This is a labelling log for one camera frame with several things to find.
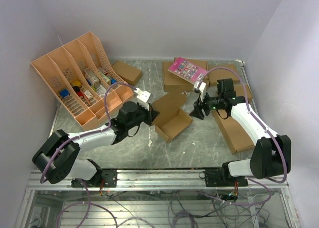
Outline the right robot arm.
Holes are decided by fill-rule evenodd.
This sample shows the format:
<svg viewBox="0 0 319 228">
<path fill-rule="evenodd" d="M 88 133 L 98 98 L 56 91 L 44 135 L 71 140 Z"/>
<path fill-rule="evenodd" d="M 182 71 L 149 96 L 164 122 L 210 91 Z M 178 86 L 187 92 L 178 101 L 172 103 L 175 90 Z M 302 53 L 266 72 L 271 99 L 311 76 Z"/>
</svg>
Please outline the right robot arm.
<svg viewBox="0 0 319 228">
<path fill-rule="evenodd" d="M 287 135 L 279 135 L 253 111 L 246 96 L 238 96 L 232 79 L 218 81 L 217 96 L 209 96 L 206 84 L 197 81 L 194 91 L 199 97 L 194 102 L 190 115 L 204 119 L 210 111 L 226 112 L 227 118 L 234 119 L 247 133 L 254 145 L 250 159 L 232 161 L 220 173 L 221 183 L 230 186 L 237 177 L 255 177 L 273 180 L 281 175 L 281 183 L 286 181 L 291 169 L 291 140 Z"/>
</svg>

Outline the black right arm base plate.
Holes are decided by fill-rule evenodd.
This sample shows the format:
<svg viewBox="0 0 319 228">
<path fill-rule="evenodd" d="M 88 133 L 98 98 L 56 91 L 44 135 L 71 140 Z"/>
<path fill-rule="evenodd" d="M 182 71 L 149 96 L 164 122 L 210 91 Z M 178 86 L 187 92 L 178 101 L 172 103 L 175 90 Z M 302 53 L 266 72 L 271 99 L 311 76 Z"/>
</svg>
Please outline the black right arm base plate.
<svg viewBox="0 0 319 228">
<path fill-rule="evenodd" d="M 233 177 L 224 168 L 214 168 L 204 170 L 204 180 L 206 187 L 239 187 L 248 186 L 248 181 L 244 176 Z"/>
</svg>

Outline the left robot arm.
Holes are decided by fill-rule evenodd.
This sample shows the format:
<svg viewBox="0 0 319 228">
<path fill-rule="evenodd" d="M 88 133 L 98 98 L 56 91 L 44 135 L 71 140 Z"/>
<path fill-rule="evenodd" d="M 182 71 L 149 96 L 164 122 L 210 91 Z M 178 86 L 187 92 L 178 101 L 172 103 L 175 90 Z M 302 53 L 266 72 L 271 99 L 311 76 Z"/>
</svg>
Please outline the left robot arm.
<svg viewBox="0 0 319 228">
<path fill-rule="evenodd" d="M 102 180 L 102 168 L 94 161 L 80 160 L 78 155 L 98 147 L 114 145 L 129 135 L 129 130 L 142 123 L 152 125 L 159 112 L 139 103 L 125 102 L 118 115 L 105 125 L 81 133 L 55 131 L 40 147 L 32 162 L 42 172 L 41 183 L 57 184 L 67 177 L 84 180 L 95 187 Z"/>
</svg>

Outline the cardboard box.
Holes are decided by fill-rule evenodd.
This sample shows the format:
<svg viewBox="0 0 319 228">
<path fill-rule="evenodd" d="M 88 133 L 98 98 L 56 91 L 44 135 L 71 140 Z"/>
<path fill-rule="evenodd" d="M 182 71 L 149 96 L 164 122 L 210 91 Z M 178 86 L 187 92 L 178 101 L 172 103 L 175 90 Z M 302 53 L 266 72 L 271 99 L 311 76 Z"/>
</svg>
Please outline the cardboard box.
<svg viewBox="0 0 319 228">
<path fill-rule="evenodd" d="M 182 106 L 187 102 L 187 95 L 183 95 L 184 89 L 176 89 L 164 95 L 152 106 L 159 115 L 152 122 L 155 132 L 167 143 L 191 125 L 193 119 L 186 113 Z"/>
</svg>

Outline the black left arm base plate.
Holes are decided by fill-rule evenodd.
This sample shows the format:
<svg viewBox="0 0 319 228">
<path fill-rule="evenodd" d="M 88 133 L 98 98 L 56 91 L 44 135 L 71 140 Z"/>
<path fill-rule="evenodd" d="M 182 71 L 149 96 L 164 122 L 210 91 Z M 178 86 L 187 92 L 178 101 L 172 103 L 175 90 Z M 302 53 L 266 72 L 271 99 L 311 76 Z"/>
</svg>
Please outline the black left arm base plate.
<svg viewBox="0 0 319 228">
<path fill-rule="evenodd" d="M 117 184 L 117 171 L 112 169 L 91 169 L 71 172 L 71 187 L 88 188 L 106 187 L 114 188 Z"/>
</svg>

